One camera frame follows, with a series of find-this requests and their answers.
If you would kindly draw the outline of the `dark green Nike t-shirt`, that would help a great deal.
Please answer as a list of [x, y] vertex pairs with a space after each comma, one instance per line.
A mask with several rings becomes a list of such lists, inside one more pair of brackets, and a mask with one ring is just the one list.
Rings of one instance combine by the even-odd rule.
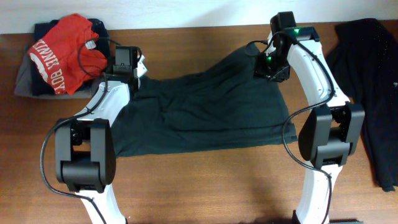
[[254, 76], [254, 46], [201, 73], [141, 78], [111, 127], [118, 157], [292, 143], [295, 126], [275, 82]]

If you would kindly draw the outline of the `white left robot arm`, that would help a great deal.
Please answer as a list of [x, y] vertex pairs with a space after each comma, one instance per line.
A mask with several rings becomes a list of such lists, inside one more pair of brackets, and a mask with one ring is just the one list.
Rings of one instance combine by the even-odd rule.
[[55, 175], [67, 186], [67, 197], [80, 199], [92, 223], [126, 223], [113, 191], [116, 155], [111, 127], [139, 88], [139, 47], [116, 47], [116, 61], [90, 102], [71, 118], [58, 122]]

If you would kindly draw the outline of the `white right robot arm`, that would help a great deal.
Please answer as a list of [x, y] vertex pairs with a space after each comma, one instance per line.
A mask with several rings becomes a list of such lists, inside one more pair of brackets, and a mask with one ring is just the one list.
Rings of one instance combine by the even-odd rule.
[[282, 125], [308, 112], [299, 135], [301, 158], [289, 156], [305, 168], [303, 191], [292, 223], [329, 223], [333, 188], [348, 157], [354, 154], [365, 112], [352, 104], [335, 81], [324, 58], [320, 37], [312, 26], [298, 26], [293, 12], [279, 12], [270, 20], [267, 46], [255, 55], [255, 76], [271, 82], [289, 79], [294, 70], [308, 106], [292, 113]]

